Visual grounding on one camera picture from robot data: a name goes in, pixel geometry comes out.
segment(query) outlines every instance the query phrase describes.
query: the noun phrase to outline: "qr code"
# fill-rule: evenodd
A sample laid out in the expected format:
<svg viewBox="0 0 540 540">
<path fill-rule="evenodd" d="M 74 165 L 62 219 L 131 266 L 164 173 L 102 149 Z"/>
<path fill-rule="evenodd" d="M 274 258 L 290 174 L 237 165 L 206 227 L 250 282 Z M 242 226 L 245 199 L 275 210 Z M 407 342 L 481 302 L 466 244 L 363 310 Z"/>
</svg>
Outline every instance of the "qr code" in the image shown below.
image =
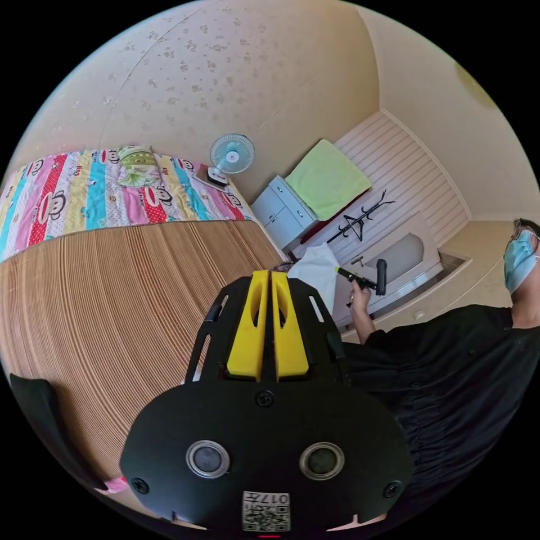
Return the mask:
<svg viewBox="0 0 540 540">
<path fill-rule="evenodd" d="M 244 530 L 282 532 L 291 530 L 288 493 L 244 491 L 242 524 Z"/>
</svg>

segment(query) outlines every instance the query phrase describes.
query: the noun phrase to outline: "camera lens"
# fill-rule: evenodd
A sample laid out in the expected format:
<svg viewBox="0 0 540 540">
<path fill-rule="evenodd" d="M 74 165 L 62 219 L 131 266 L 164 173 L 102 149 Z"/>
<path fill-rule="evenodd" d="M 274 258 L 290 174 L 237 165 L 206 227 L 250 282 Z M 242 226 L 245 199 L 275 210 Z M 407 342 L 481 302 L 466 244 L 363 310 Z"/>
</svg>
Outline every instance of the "camera lens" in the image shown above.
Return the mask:
<svg viewBox="0 0 540 540">
<path fill-rule="evenodd" d="M 219 478 L 229 469 L 227 451 L 212 440 L 200 440 L 186 452 L 187 466 L 202 478 Z"/>
<path fill-rule="evenodd" d="M 343 451 L 333 443 L 312 444 L 300 456 L 300 470 L 312 480 L 329 480 L 341 471 L 344 464 Z"/>
</svg>

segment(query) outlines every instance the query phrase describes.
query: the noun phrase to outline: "coat rack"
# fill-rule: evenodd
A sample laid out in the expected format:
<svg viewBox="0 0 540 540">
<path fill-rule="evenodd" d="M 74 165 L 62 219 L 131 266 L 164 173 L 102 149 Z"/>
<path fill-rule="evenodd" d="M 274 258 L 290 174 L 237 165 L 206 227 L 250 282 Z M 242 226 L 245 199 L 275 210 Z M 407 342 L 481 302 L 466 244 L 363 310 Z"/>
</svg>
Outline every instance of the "coat rack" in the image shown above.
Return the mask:
<svg viewBox="0 0 540 540">
<path fill-rule="evenodd" d="M 352 218 L 349 215 L 344 215 L 343 217 L 346 219 L 347 225 L 345 227 L 342 227 L 341 225 L 338 226 L 339 232 L 336 233 L 335 235 L 333 235 L 332 238 L 327 240 L 327 244 L 329 244 L 330 242 L 332 242 L 333 240 L 335 240 L 336 238 L 338 238 L 341 235 L 343 235 L 343 238 L 347 238 L 349 236 L 347 234 L 347 231 L 349 231 L 351 229 L 354 232 L 354 234 L 357 236 L 359 241 L 361 242 L 362 239 L 363 239 L 364 220 L 365 219 L 371 220 L 371 217 L 370 217 L 371 214 L 377 208 L 380 208 L 382 205 L 384 205 L 384 204 L 392 204 L 392 203 L 395 202 L 395 201 L 384 201 L 383 202 L 383 199 L 384 199 L 385 195 L 386 195 L 386 190 L 384 190 L 382 192 L 381 200 L 379 202 L 377 202 L 376 204 L 374 204 L 371 208 L 368 208 L 367 210 L 364 210 L 364 207 L 362 207 L 361 210 L 362 210 L 363 213 L 359 218 L 355 219 L 355 218 Z M 353 228 L 353 226 L 356 225 L 357 223 L 360 225 L 360 234 L 358 234 L 358 232 Z"/>
</svg>

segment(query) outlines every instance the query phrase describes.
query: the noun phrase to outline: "white cloth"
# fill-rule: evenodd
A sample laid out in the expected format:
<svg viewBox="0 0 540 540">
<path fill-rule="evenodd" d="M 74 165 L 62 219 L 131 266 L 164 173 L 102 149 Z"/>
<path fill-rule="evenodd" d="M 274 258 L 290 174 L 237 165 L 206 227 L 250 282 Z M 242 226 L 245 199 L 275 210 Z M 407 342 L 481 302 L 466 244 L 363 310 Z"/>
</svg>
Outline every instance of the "white cloth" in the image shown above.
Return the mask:
<svg viewBox="0 0 540 540">
<path fill-rule="evenodd" d="M 288 277 L 297 277 L 319 292 L 322 301 L 332 315 L 334 296 L 336 294 L 336 278 L 338 267 L 332 250 L 328 244 L 308 247 L 305 255 L 288 272 Z"/>
</svg>

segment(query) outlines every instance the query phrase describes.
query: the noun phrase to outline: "yellow bracket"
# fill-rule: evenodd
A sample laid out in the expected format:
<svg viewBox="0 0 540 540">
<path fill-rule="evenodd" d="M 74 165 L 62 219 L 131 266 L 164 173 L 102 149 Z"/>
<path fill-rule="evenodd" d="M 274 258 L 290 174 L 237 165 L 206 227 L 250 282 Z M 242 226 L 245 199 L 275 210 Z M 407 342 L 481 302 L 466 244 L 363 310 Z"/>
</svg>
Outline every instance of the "yellow bracket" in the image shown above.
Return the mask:
<svg viewBox="0 0 540 540">
<path fill-rule="evenodd" d="M 272 310 L 278 379 L 305 375 L 309 368 L 308 359 L 294 311 L 287 274 L 284 272 L 272 272 Z M 285 319 L 283 327 L 280 322 L 280 311 Z"/>
<path fill-rule="evenodd" d="M 260 380 L 268 308 L 269 275 L 267 271 L 253 272 L 244 311 L 227 361 L 227 370 L 231 375 L 253 377 L 257 381 Z M 257 311 L 259 316 L 255 324 Z"/>
</svg>

